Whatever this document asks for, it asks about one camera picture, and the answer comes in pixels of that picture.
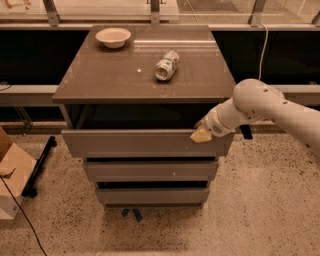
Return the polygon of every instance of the black panel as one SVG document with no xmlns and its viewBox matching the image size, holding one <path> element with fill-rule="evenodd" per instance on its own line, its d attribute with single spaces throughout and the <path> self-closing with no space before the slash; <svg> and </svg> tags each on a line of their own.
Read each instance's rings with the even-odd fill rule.
<svg viewBox="0 0 320 256">
<path fill-rule="evenodd" d="M 205 188 L 207 181 L 97 182 L 99 189 Z"/>
<path fill-rule="evenodd" d="M 88 31 L 0 31 L 0 82 L 59 84 Z"/>
<path fill-rule="evenodd" d="M 96 105 L 82 129 L 192 129 L 216 104 Z"/>
<path fill-rule="evenodd" d="M 201 161 L 202 163 L 204 162 L 212 162 L 215 160 L 215 157 L 190 157 L 187 159 L 188 163 L 190 162 L 199 162 Z M 108 164 L 116 164 L 119 163 L 119 158 L 87 158 L 88 162 L 98 162 L 98 163 L 108 163 Z M 152 163 L 154 164 L 155 162 L 161 161 L 162 163 L 165 162 L 179 162 L 179 161 L 186 161 L 185 157 L 121 157 L 121 163 L 136 163 L 136 162 L 143 162 L 143 163 Z"/>
<path fill-rule="evenodd" d="M 135 208 L 147 208 L 147 207 L 201 207 L 201 203 L 166 203 L 166 204 L 105 204 L 108 208 L 124 208 L 124 209 L 135 209 Z"/>
<path fill-rule="evenodd" d="M 238 83 L 258 78 L 265 32 L 215 31 L 213 35 Z M 261 80 L 267 84 L 320 84 L 320 32 L 271 31 Z"/>
<path fill-rule="evenodd" d="M 58 107 L 25 107 L 24 109 L 33 122 L 64 121 L 62 113 Z M 21 118 L 13 107 L 1 107 L 0 121 L 21 121 Z"/>
</svg>

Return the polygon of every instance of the cabinet top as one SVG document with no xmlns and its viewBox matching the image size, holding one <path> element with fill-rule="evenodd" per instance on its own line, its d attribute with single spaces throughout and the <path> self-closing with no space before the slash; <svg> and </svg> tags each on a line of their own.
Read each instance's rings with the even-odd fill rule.
<svg viewBox="0 0 320 256">
<path fill-rule="evenodd" d="M 108 49 L 88 33 L 53 96 L 61 104 L 219 103 L 232 95 L 233 77 L 208 26 L 123 25 L 131 37 Z M 168 82 L 157 80 L 155 66 L 175 50 L 178 68 Z"/>
</svg>

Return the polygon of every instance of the wire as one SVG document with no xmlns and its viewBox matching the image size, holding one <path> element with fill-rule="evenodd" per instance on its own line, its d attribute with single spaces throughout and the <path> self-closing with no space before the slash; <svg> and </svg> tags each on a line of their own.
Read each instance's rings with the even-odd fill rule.
<svg viewBox="0 0 320 256">
<path fill-rule="evenodd" d="M 301 13 L 301 11 L 302 11 L 302 9 L 304 7 L 305 2 L 306 2 L 306 0 L 304 0 L 303 3 L 301 4 L 301 7 L 300 7 L 300 9 L 298 11 L 298 16 L 300 16 L 300 13 Z"/>
<path fill-rule="evenodd" d="M 283 5 L 283 9 L 287 7 L 287 3 L 288 3 L 288 0 L 286 0 L 286 3 Z"/>
<path fill-rule="evenodd" d="M 1 83 L 0 83 L 0 86 L 3 86 L 3 85 L 7 85 L 7 88 L 0 89 L 0 92 L 1 92 L 1 91 L 5 91 L 5 90 L 8 90 L 9 88 L 12 87 L 12 84 L 8 84 L 7 82 L 1 82 Z"/>
<path fill-rule="evenodd" d="M 264 29 L 266 30 L 266 37 L 264 39 L 264 44 L 263 44 L 263 48 L 262 48 L 262 52 L 261 52 L 261 57 L 260 57 L 260 64 L 259 64 L 259 78 L 258 80 L 261 80 L 261 73 L 262 73 L 262 62 L 263 62 L 263 58 L 264 58 L 264 52 L 266 50 L 266 46 L 267 46 L 267 42 L 268 42 L 268 37 L 269 37 L 269 31 L 267 29 L 267 27 L 261 23 L 261 26 L 264 27 Z"/>
<path fill-rule="evenodd" d="M 15 203 L 18 205 L 19 209 L 21 210 L 21 212 L 23 213 L 24 217 L 26 218 L 26 220 L 28 221 L 36 239 L 37 239 L 37 242 L 38 242 L 38 245 L 41 249 L 41 251 L 43 252 L 43 255 L 47 256 L 45 250 L 43 249 L 41 243 L 40 243 L 40 240 L 38 238 L 38 235 L 37 235 L 37 232 L 35 231 L 34 227 L 32 226 L 30 220 L 28 219 L 27 215 L 25 214 L 24 210 L 22 209 L 22 207 L 20 206 L 20 204 L 17 202 L 16 198 L 14 197 L 14 195 L 12 194 L 11 190 L 9 189 L 7 183 L 4 181 L 4 179 L 0 176 L 0 179 L 2 180 L 3 184 L 6 186 L 7 190 L 9 191 L 10 195 L 12 196 L 12 199 L 15 201 Z"/>
<path fill-rule="evenodd" d="M 192 8 L 192 5 L 190 4 L 189 0 L 185 0 L 185 1 L 186 1 L 187 4 L 189 5 L 189 7 L 190 7 L 190 9 L 191 9 L 191 12 L 192 12 L 192 14 L 193 14 L 194 19 L 196 20 L 197 23 L 199 23 L 199 20 L 198 20 L 198 18 L 197 18 L 197 16 L 196 16 L 196 13 L 194 12 L 194 10 L 193 10 L 193 8 Z"/>
</svg>

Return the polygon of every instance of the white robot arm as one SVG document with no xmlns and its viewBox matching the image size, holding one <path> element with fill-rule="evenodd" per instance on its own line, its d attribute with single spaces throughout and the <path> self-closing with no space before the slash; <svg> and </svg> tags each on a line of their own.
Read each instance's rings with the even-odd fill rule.
<svg viewBox="0 0 320 256">
<path fill-rule="evenodd" d="M 320 112 L 286 100 L 282 92 L 256 79 L 237 84 L 233 97 L 211 109 L 191 138 L 208 141 L 211 135 L 222 137 L 262 118 L 272 120 L 320 156 Z"/>
</svg>

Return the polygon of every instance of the beige bowl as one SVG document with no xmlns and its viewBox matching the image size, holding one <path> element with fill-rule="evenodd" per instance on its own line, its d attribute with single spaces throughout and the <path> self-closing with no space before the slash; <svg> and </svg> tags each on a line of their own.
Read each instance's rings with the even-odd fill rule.
<svg viewBox="0 0 320 256">
<path fill-rule="evenodd" d="M 96 34 L 96 39 L 108 48 L 120 48 L 131 36 L 130 31 L 124 28 L 107 28 Z"/>
</svg>

